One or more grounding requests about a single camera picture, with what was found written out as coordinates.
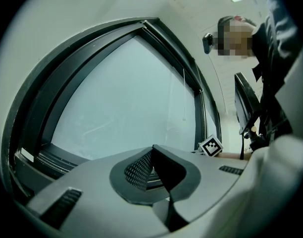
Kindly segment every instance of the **hair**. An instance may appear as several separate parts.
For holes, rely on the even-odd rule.
[[[227,26],[230,24],[230,21],[234,19],[234,16],[226,16],[223,18],[220,18],[218,23],[217,23],[217,51],[220,55],[224,55],[224,26]],[[256,24],[251,21],[248,18],[244,18],[245,22],[252,25],[256,26]]]

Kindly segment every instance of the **white wall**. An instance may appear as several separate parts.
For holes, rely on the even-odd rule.
[[[206,114],[207,135],[208,136],[214,135],[217,137],[216,125],[212,119],[212,116],[208,112],[208,109],[205,110],[205,114]]]
[[[266,9],[266,0],[242,0],[239,2],[232,2],[231,0],[172,0],[183,14],[186,22],[188,22],[198,39],[201,40],[205,33],[214,33],[217,31],[217,22],[221,17],[228,15],[239,15],[247,17],[255,22],[257,25],[264,22],[268,10]],[[197,61],[203,61],[201,67],[203,74],[208,82],[208,85],[215,98],[218,110],[221,114],[228,114],[235,111],[234,106],[234,74],[243,72],[257,94],[261,90],[262,83],[256,84],[251,68],[257,65],[257,59],[246,59],[241,61],[234,61],[235,57],[218,56],[216,50],[212,50],[209,55],[205,57],[196,57]],[[212,61],[216,70],[217,77],[210,78]],[[223,92],[223,99],[220,90],[220,83]]]
[[[241,153],[242,137],[239,135],[240,124],[234,115],[220,116],[221,132],[222,132],[222,145],[223,152],[227,153]],[[257,128],[257,135],[259,129],[259,118],[255,122]],[[250,139],[244,139],[244,152],[250,152]]]
[[[218,109],[221,91],[201,40],[170,0],[27,0],[0,45],[0,147],[9,108],[35,65],[71,36],[95,25],[127,17],[156,16],[177,35],[203,72]]]

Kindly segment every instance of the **black vent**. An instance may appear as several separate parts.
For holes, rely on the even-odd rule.
[[[222,171],[224,171],[224,172],[228,172],[228,173],[239,175],[239,176],[244,171],[243,169],[236,169],[236,168],[229,167],[229,166],[222,166],[219,169],[222,170]]]
[[[67,190],[42,216],[41,220],[53,228],[59,229],[82,192],[76,189]]]
[[[125,169],[126,180],[134,187],[145,191],[152,172],[151,152],[145,154]]]

